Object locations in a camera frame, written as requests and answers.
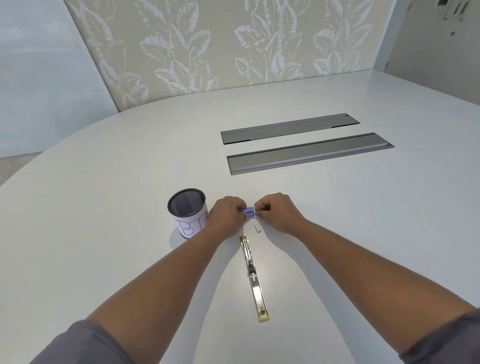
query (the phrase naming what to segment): hand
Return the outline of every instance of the hand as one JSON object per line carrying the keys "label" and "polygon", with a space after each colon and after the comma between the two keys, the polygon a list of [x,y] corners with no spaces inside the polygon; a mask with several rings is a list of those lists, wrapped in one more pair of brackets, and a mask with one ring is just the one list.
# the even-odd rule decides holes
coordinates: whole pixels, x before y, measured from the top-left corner
{"label": "hand", "polygon": [[268,194],[255,203],[255,214],[267,221],[275,230],[293,235],[306,219],[287,194]]}
{"label": "hand", "polygon": [[213,233],[220,242],[235,235],[250,219],[247,214],[239,214],[238,208],[246,208],[247,204],[239,197],[226,196],[210,210],[205,230]]}

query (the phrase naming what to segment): beige floor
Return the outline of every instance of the beige floor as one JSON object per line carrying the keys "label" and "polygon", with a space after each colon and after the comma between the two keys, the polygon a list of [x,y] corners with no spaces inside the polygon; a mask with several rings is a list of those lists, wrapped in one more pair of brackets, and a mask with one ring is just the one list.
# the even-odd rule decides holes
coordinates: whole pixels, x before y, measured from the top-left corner
{"label": "beige floor", "polygon": [[0,158],[0,186],[41,152]]}

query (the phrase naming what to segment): metal mesh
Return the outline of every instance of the metal mesh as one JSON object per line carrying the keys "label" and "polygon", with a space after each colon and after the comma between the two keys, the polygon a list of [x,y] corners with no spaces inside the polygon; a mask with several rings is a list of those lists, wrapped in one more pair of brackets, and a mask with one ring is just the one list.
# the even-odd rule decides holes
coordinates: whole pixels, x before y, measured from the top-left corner
{"label": "metal mesh", "polygon": [[199,212],[205,203],[205,195],[190,189],[178,192],[168,202],[168,210],[179,218],[187,218]]}

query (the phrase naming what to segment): person's right arm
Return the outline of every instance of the person's right arm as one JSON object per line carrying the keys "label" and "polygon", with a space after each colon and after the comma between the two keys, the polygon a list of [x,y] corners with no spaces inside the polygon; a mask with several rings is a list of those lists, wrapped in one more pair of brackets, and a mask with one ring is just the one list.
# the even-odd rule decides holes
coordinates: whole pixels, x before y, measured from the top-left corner
{"label": "person's right arm", "polygon": [[257,216],[300,240],[398,353],[475,307],[439,284],[305,219],[288,195],[255,204]]}

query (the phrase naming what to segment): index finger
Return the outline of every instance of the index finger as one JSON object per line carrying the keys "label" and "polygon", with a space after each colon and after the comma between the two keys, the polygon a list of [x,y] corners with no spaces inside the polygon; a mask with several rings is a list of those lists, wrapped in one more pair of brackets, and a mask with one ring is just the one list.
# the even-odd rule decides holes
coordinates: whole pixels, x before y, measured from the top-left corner
{"label": "index finger", "polygon": [[236,208],[246,208],[247,203],[243,201],[240,197],[233,197],[233,201],[235,202],[235,207]]}
{"label": "index finger", "polygon": [[267,196],[264,196],[260,200],[255,202],[255,211],[263,210],[265,207],[270,206],[271,197],[272,195],[268,194]]}

